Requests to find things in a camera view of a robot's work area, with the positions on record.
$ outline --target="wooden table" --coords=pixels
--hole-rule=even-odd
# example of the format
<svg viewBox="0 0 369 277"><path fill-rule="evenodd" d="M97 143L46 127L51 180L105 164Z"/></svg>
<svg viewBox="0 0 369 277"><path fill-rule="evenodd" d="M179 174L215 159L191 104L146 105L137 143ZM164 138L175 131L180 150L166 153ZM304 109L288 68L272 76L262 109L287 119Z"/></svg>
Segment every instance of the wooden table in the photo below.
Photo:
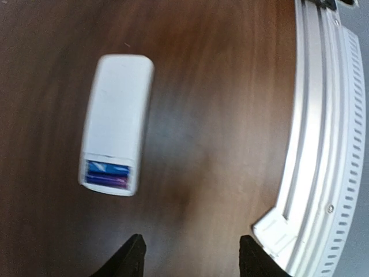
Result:
<svg viewBox="0 0 369 277"><path fill-rule="evenodd" d="M89 276L132 234L146 276L239 276L276 200L295 74L287 0L0 3L0 275ZM134 197L77 183L97 60L155 67Z"/></svg>

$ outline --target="dark wood grain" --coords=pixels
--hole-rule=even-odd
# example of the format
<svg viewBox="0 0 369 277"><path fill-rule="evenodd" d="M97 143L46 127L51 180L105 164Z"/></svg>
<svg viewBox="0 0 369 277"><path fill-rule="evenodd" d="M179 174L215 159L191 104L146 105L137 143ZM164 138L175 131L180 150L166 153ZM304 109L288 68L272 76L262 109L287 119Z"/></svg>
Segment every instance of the dark wood grain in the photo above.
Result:
<svg viewBox="0 0 369 277"><path fill-rule="evenodd" d="M134 233L146 276L239 276L238 242L273 206L287 147L287 0L0 3L0 276L89 276ZM134 197L77 183L97 60L155 64Z"/></svg>

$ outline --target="white metal frame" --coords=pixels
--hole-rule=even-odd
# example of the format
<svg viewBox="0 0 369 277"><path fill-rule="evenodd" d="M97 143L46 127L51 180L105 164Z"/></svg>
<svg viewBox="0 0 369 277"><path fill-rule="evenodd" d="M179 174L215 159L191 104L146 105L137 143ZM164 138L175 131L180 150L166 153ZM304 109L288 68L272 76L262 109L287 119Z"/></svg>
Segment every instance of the white metal frame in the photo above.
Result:
<svg viewBox="0 0 369 277"><path fill-rule="evenodd" d="M338 11L295 0L295 102L275 207L254 225L264 250L292 276L332 276L355 210L366 107L357 36Z"/></svg>

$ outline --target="screw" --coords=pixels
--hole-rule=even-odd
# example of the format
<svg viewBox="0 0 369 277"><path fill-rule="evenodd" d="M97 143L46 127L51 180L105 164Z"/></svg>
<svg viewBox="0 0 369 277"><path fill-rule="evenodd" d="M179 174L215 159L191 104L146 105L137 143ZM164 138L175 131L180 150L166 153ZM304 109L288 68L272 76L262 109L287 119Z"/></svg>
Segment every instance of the screw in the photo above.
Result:
<svg viewBox="0 0 369 277"><path fill-rule="evenodd" d="M329 204L327 208L327 213L331 214L334 211L334 206L332 204Z"/></svg>

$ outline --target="vent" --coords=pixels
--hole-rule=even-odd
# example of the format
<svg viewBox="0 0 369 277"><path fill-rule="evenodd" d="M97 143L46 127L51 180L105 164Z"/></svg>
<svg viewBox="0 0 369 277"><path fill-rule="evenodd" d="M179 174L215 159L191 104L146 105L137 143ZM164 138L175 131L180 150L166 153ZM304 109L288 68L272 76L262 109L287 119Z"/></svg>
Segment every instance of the vent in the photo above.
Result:
<svg viewBox="0 0 369 277"><path fill-rule="evenodd" d="M360 179L362 176L366 107L362 57L358 38L343 28L349 78L349 130L348 151L342 190L321 262L315 276L332 276L345 245L351 225Z"/></svg>

